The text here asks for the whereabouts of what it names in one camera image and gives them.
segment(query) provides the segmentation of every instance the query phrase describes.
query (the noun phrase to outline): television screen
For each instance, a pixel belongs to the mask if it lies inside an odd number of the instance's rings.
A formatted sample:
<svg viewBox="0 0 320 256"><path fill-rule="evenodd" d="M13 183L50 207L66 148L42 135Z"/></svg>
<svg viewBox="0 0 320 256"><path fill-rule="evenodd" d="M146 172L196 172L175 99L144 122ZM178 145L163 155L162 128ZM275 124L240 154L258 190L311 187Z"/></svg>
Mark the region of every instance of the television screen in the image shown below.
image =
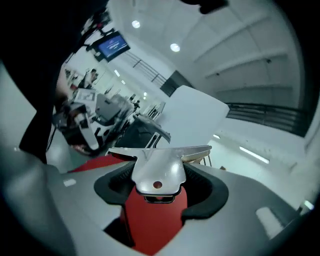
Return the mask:
<svg viewBox="0 0 320 256"><path fill-rule="evenodd" d="M125 39L117 31L95 41L92 47L96 52L103 54L107 62L130 49Z"/></svg>

